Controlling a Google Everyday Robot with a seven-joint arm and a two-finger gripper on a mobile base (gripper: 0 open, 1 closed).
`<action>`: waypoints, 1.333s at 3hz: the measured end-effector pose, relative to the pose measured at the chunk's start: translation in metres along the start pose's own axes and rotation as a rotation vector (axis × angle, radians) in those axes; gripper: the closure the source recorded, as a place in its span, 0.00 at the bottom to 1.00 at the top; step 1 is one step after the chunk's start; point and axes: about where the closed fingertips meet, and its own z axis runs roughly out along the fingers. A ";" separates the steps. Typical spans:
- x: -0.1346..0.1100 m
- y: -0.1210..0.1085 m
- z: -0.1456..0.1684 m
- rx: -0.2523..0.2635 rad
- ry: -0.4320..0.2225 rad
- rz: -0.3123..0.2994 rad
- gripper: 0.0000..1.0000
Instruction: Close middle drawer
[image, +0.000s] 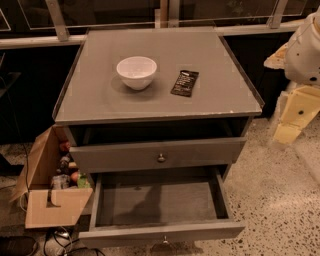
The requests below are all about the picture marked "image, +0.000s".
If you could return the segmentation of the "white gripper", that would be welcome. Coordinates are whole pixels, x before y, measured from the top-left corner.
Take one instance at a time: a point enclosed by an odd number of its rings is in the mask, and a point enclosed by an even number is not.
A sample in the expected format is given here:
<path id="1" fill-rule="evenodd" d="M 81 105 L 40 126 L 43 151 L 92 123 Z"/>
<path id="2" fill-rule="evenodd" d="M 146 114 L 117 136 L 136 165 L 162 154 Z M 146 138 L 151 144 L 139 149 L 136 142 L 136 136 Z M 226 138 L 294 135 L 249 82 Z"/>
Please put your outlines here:
<path id="1" fill-rule="evenodd" d="M 291 144 L 320 111 L 320 88 L 290 82 L 276 104 L 274 119 L 277 128 L 273 139 Z"/>

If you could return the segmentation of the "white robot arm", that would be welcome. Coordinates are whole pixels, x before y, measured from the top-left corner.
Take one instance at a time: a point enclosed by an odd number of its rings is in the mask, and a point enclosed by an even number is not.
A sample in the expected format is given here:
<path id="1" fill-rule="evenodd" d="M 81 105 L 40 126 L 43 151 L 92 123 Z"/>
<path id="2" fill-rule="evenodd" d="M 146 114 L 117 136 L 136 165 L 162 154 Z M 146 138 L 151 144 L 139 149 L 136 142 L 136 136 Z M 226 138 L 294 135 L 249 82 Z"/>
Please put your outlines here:
<path id="1" fill-rule="evenodd" d="M 320 112 L 320 7 L 264 61 L 264 66 L 283 69 L 285 77 L 296 84 L 287 94 L 273 136 L 281 144 L 291 144 Z"/>

